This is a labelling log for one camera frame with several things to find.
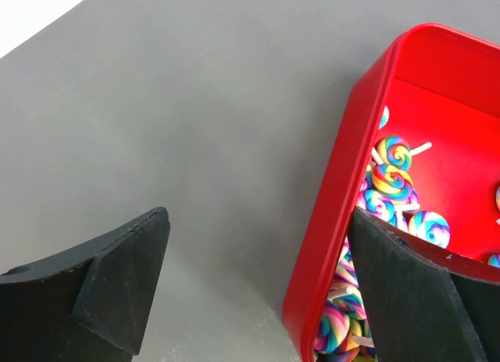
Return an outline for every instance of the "candy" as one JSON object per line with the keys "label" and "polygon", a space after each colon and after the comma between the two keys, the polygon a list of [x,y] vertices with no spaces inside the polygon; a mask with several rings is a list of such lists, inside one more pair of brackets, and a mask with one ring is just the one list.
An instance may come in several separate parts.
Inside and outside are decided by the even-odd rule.
{"label": "candy", "polygon": [[361,324],[356,319],[351,319],[351,323],[349,324],[349,332],[347,336],[345,336],[344,341],[338,346],[338,348],[334,351],[335,354],[343,354],[351,349],[358,348],[359,344],[352,340],[352,336],[363,335],[363,328]]}
{"label": "candy", "polygon": [[[368,320],[365,320],[363,323],[362,323],[362,335],[364,337],[367,337],[367,338],[372,338],[372,332],[370,330],[370,326],[368,325]],[[370,346],[360,346],[359,347],[361,349],[361,354],[363,356],[369,356],[369,357],[372,357],[372,356],[375,356],[375,348],[373,347],[370,347]]]}
{"label": "candy", "polygon": [[359,348],[351,349],[343,354],[329,354],[326,362],[351,362],[359,353]]}
{"label": "candy", "polygon": [[341,250],[341,255],[338,257],[338,261],[341,261],[342,258],[344,258],[345,254],[347,254],[349,251],[349,241],[347,240],[347,237],[344,239],[344,245],[342,246]]}
{"label": "candy", "polygon": [[408,171],[412,165],[408,142],[400,137],[386,137],[377,145],[377,152],[384,163],[391,164],[400,170]]}
{"label": "candy", "polygon": [[364,192],[365,190],[369,189],[372,187],[373,182],[372,182],[372,173],[373,173],[373,168],[370,165],[366,166],[366,172],[365,172],[365,177],[363,178],[361,182],[361,187],[359,190],[361,192]]}
{"label": "candy", "polygon": [[487,260],[487,263],[490,266],[500,268],[500,254],[493,254],[492,256],[490,256],[489,259]]}
{"label": "candy", "polygon": [[389,108],[388,106],[384,107],[384,111],[382,112],[382,120],[380,120],[380,124],[378,125],[378,130],[384,127],[387,122],[389,122]]}
{"label": "candy", "polygon": [[445,248],[450,243],[450,227],[439,213],[420,211],[408,223],[410,234]]}
{"label": "candy", "polygon": [[[497,208],[500,211],[500,186],[498,186],[498,188],[497,188],[495,199],[497,202]],[[500,225],[500,219],[497,219],[497,224]]]}
{"label": "candy", "polygon": [[320,326],[318,327],[318,333],[316,333],[317,338],[322,338],[327,336],[331,332],[331,324],[327,318],[327,315],[321,315]]}
{"label": "candy", "polygon": [[404,170],[399,170],[391,164],[376,166],[372,180],[382,195],[393,200],[404,200],[412,193],[412,178]]}
{"label": "candy", "polygon": [[352,264],[352,261],[349,261],[348,259],[346,259],[346,257],[338,262],[332,285],[339,280],[348,282],[349,284],[354,285],[356,288],[359,286],[358,278],[356,277],[356,272],[354,270],[354,265]]}
{"label": "candy", "polygon": [[402,213],[400,212],[396,213],[396,220],[397,220],[396,228],[401,229],[402,231],[408,233],[408,221],[406,221]]}
{"label": "candy", "polygon": [[366,319],[366,311],[363,305],[363,299],[361,297],[361,293],[355,286],[352,286],[347,282],[335,282],[331,285],[330,292],[336,292],[346,289],[349,289],[351,294],[334,298],[332,299],[333,303],[352,319],[357,319],[360,321]]}
{"label": "candy", "polygon": [[359,193],[356,205],[387,221],[389,224],[396,225],[394,205],[387,196],[380,194],[378,191],[365,190]]}
{"label": "candy", "polygon": [[419,204],[419,195],[417,194],[415,189],[412,189],[409,197],[403,200],[393,200],[394,205],[398,204]]}
{"label": "candy", "polygon": [[330,301],[327,301],[323,313],[330,322],[331,330],[328,335],[314,339],[314,349],[318,353],[328,354],[336,350],[344,341],[349,330],[350,320]]}

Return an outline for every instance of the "white stick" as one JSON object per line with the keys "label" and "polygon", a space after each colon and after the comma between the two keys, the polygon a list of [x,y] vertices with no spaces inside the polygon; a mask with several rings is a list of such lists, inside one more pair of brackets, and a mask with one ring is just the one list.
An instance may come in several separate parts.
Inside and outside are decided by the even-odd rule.
{"label": "white stick", "polygon": [[350,286],[346,286],[345,288],[342,289],[335,289],[328,295],[328,299],[332,301],[338,297],[350,296],[352,293],[354,293],[352,288]]}
{"label": "white stick", "polygon": [[394,211],[402,212],[402,211],[415,211],[420,209],[419,203],[412,204],[394,204]]}
{"label": "white stick", "polygon": [[372,148],[372,157],[373,157],[373,160],[375,161],[375,163],[377,163],[378,165],[382,165],[384,163],[384,161],[382,161],[382,158],[380,157],[380,155],[376,151],[375,147]]}
{"label": "white stick", "polygon": [[418,147],[415,147],[414,149],[410,150],[409,154],[411,156],[415,156],[415,155],[418,155],[419,153],[422,153],[423,151],[429,149],[430,147],[432,147],[432,143],[427,142],[427,143],[419,145]]}
{"label": "white stick", "polygon": [[370,337],[352,335],[352,341],[358,345],[368,346],[369,348],[375,347],[373,340]]}

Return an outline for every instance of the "red box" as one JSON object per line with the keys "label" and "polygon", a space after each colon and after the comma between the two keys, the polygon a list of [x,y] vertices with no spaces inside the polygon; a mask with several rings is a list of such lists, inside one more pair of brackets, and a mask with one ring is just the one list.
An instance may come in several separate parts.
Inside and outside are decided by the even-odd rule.
{"label": "red box", "polygon": [[[391,116],[378,131],[386,105]],[[500,47],[439,24],[414,27],[358,81],[345,108],[283,305],[285,326],[306,362],[314,361],[313,341],[370,150],[388,135],[411,147],[432,142],[409,173],[422,209],[449,222],[448,250],[483,262],[500,253]]]}

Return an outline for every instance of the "swirl lollipop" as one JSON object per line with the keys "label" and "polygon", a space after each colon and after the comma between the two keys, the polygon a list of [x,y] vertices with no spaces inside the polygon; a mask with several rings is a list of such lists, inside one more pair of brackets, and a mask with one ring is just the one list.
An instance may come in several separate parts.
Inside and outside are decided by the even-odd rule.
{"label": "swirl lollipop", "polygon": [[[370,330],[370,326],[368,325],[368,320],[365,320],[363,323],[362,323],[362,335],[368,339],[371,339],[372,338],[372,332]],[[372,346],[364,346],[364,345],[361,345],[359,347],[361,349],[361,354],[363,356],[369,356],[369,357],[373,357],[375,356],[375,348],[372,347]]]}
{"label": "swirl lollipop", "polygon": [[408,142],[400,137],[386,137],[377,145],[377,152],[384,163],[391,164],[405,172],[412,165],[410,149]]}
{"label": "swirl lollipop", "polygon": [[410,193],[408,198],[403,199],[403,200],[393,200],[392,202],[394,203],[395,206],[415,204],[415,205],[418,205],[418,207],[420,207],[419,195],[414,188],[412,189],[412,192]]}
{"label": "swirl lollipop", "polygon": [[356,205],[377,216],[379,219],[387,221],[391,225],[396,225],[394,205],[387,196],[383,196],[378,191],[365,190],[359,193]]}
{"label": "swirl lollipop", "polygon": [[408,222],[401,212],[396,213],[396,220],[398,221],[396,228],[408,233]]}
{"label": "swirl lollipop", "polygon": [[391,164],[382,164],[373,170],[372,181],[375,188],[392,200],[404,200],[413,190],[412,178]]}
{"label": "swirl lollipop", "polygon": [[378,130],[384,127],[387,122],[389,122],[389,108],[388,106],[384,107],[384,111],[382,112],[382,120],[380,120],[380,124],[378,125]]}
{"label": "swirl lollipop", "polygon": [[314,350],[328,354],[336,350],[344,341],[349,330],[349,317],[330,301],[327,301],[323,314],[330,322],[331,330],[328,335],[314,339]]}
{"label": "swirl lollipop", "polygon": [[351,362],[359,353],[359,348],[351,349],[343,354],[329,354],[326,362]]}
{"label": "swirl lollipop", "polygon": [[334,280],[332,281],[332,285],[335,282],[338,282],[339,280],[354,285],[356,288],[359,286],[358,278],[354,270],[354,265],[352,264],[352,262],[347,260],[346,257],[344,257],[341,261],[338,262],[337,270],[335,271],[335,276]]}
{"label": "swirl lollipop", "polygon": [[321,315],[320,326],[318,327],[318,332],[316,333],[317,338],[326,337],[331,332],[331,324],[327,318],[327,315]]}
{"label": "swirl lollipop", "polygon": [[415,213],[408,223],[410,234],[445,248],[450,243],[450,227],[439,213],[420,211]]}
{"label": "swirl lollipop", "polygon": [[495,200],[497,203],[497,208],[500,211],[500,186],[497,188],[497,192],[495,194]]}
{"label": "swirl lollipop", "polygon": [[353,337],[362,337],[361,323],[359,323],[355,319],[351,319],[351,323],[349,324],[349,332],[345,337],[344,341],[338,346],[338,348],[334,351],[335,354],[343,354],[351,349],[355,349],[359,347],[359,344],[353,340]]}
{"label": "swirl lollipop", "polygon": [[487,260],[487,263],[490,266],[500,268],[500,254],[493,254],[492,256],[490,256]]}
{"label": "swirl lollipop", "polygon": [[363,305],[363,299],[361,298],[361,293],[355,286],[350,285],[347,282],[335,282],[330,287],[330,293],[346,289],[348,289],[350,294],[333,298],[333,303],[336,304],[338,308],[346,313],[351,319],[357,319],[359,321],[365,320],[366,311]]}
{"label": "swirl lollipop", "polygon": [[373,185],[372,174],[373,174],[373,168],[370,165],[367,165],[365,177],[363,178],[363,180],[361,182],[361,187],[359,188],[359,190],[361,192],[364,192],[365,190],[372,187],[372,185]]}

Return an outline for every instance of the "gray table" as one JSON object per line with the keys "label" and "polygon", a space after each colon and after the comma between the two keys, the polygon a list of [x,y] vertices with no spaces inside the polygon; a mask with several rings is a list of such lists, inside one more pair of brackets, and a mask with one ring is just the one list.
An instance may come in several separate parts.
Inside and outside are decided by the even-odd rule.
{"label": "gray table", "polygon": [[298,360],[280,305],[349,90],[500,0],[87,0],[0,59],[0,269],[165,206],[137,362]]}

